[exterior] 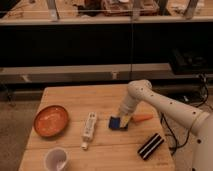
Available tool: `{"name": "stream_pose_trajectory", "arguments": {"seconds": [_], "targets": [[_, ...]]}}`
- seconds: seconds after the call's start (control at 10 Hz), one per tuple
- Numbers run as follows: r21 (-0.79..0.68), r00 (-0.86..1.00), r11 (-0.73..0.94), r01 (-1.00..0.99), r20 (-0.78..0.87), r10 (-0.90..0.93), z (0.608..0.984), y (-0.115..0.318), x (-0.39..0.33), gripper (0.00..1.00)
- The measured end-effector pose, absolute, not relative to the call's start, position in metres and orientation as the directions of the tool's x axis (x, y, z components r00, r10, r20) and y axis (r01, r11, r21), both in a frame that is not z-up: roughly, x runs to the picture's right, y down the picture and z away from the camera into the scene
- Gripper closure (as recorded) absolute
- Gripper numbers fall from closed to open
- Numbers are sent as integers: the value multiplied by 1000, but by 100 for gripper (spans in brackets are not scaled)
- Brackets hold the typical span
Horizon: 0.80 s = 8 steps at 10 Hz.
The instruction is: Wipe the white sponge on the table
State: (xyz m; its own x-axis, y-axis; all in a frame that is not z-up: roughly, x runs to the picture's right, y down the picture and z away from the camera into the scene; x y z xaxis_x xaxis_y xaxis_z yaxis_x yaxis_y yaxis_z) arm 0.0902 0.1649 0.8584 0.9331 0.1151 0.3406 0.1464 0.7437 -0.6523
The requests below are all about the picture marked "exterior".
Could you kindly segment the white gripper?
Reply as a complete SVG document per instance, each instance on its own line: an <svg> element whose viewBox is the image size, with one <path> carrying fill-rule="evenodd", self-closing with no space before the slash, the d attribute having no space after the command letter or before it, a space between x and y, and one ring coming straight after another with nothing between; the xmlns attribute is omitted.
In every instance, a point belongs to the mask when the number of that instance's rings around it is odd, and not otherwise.
<svg viewBox="0 0 213 171"><path fill-rule="evenodd" d="M136 100L130 96L126 96L119 107L118 115L131 115L136 110Z"/></svg>

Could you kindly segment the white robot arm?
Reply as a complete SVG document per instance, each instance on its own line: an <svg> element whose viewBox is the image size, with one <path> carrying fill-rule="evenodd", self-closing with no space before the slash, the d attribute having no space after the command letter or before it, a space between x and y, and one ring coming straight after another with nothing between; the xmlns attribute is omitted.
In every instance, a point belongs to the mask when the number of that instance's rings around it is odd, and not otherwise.
<svg viewBox="0 0 213 171"><path fill-rule="evenodd" d="M137 80L127 85L118 115L132 115L141 101L171 117L197 137L192 171L213 171L213 113L158 94L148 80Z"/></svg>

